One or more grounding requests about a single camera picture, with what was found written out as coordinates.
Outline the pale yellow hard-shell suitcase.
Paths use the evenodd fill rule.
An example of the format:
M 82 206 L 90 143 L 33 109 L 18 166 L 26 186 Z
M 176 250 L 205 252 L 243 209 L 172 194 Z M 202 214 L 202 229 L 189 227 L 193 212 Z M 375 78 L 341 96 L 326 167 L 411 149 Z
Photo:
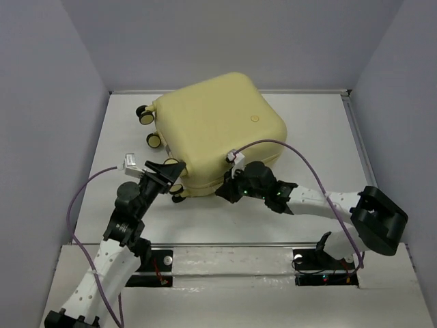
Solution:
M 171 189 L 173 202 L 213 194 L 231 168 L 229 152 L 239 150 L 246 163 L 271 166 L 287 139 L 284 120 L 240 72 L 163 94 L 135 113 L 142 125 L 155 125 L 147 145 L 164 147 L 169 159 L 186 164 L 180 184 Z

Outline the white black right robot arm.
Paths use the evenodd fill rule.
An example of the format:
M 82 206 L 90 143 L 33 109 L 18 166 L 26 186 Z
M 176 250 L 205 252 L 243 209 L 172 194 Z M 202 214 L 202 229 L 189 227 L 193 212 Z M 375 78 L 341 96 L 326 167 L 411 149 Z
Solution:
M 275 213 L 337 221 L 340 231 L 324 233 L 315 246 L 315 262 L 323 268 L 367 251 L 394 256 L 408 222 L 406 212 L 377 187 L 351 193 L 310 189 L 277 179 L 259 161 L 229 170 L 215 194 L 232 204 L 251 197 Z

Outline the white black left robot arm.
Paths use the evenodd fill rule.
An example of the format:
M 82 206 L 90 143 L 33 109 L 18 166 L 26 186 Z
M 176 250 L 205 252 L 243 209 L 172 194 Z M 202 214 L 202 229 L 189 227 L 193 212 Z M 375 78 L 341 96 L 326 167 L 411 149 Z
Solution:
M 120 302 L 132 274 L 147 268 L 152 257 L 151 242 L 141 236 L 143 217 L 158 195 L 170 192 L 186 168 L 185 162 L 176 160 L 163 164 L 146 161 L 144 169 L 129 161 L 125 160 L 122 169 L 132 180 L 117 188 L 114 209 L 96 255 L 90 256 L 74 230 L 69 231 L 89 268 L 60 309 L 46 315 L 45 327 L 102 327 L 107 318 L 117 327 L 124 326 L 122 311 L 113 306 Z

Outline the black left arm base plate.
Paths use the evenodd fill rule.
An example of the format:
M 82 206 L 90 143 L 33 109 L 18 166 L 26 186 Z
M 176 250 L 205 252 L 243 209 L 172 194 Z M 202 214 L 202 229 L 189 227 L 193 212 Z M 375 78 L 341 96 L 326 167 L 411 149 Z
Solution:
M 127 288 L 170 288 L 173 286 L 173 250 L 153 249 L 148 262 L 141 266 L 126 283 Z

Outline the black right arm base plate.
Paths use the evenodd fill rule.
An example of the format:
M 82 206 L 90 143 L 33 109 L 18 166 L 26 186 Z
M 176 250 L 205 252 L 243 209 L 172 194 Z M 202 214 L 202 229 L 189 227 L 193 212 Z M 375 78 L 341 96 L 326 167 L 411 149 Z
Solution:
M 315 259 L 314 249 L 295 249 L 292 268 L 295 285 L 319 286 L 359 286 L 358 265 L 353 258 L 330 260 L 327 265 Z

